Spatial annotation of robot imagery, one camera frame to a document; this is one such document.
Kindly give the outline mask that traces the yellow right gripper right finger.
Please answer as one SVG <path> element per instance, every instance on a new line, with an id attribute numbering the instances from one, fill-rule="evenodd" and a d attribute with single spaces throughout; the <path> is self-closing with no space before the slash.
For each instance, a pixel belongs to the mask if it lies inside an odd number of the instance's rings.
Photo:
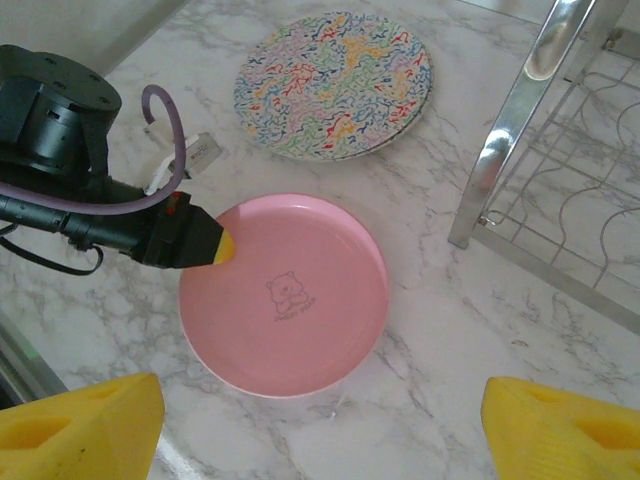
<path id="1" fill-rule="evenodd" d="M 481 420 L 499 480 L 640 480 L 640 410 L 492 377 Z"/>

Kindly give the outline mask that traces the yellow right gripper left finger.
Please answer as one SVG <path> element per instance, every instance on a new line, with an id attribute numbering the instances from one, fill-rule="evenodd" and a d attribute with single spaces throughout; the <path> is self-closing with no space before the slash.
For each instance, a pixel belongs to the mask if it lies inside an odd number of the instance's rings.
<path id="1" fill-rule="evenodd" d="M 0 480 L 147 480 L 164 415 L 153 373 L 0 410 Z"/>

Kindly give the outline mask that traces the pink plate bear print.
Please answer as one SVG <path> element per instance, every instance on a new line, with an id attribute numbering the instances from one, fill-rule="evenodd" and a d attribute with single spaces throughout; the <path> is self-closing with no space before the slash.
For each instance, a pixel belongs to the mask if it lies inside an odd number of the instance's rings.
<path id="1" fill-rule="evenodd" d="M 267 398 L 326 389 L 373 350 L 389 312 L 380 248 L 350 213 L 273 194 L 226 211 L 236 253 L 179 283 L 185 336 L 220 380 Z"/>

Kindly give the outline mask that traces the plate with colourful squiggle pattern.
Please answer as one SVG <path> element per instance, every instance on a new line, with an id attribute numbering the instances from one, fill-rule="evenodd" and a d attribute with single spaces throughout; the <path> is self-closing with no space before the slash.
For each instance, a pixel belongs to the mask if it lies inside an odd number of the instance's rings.
<path id="1" fill-rule="evenodd" d="M 252 141 L 292 160 L 332 162 L 391 143 L 434 86 L 418 36 L 375 14 L 329 12 L 285 25 L 248 55 L 234 110 Z"/>

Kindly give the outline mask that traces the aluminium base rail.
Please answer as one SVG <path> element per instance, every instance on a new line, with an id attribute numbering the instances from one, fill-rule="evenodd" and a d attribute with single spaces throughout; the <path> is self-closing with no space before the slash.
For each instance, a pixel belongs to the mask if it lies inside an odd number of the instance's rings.
<path id="1" fill-rule="evenodd" d="M 67 391 L 58 375 L 0 309 L 0 410 Z"/>

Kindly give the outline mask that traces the aluminium table side rail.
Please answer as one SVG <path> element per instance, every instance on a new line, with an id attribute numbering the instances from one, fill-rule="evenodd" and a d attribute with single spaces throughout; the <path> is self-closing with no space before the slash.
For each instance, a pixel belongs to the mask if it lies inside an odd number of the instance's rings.
<path id="1" fill-rule="evenodd" d="M 169 21 L 191 0 L 126 0 L 107 23 L 108 41 L 95 67 L 106 75 Z"/>

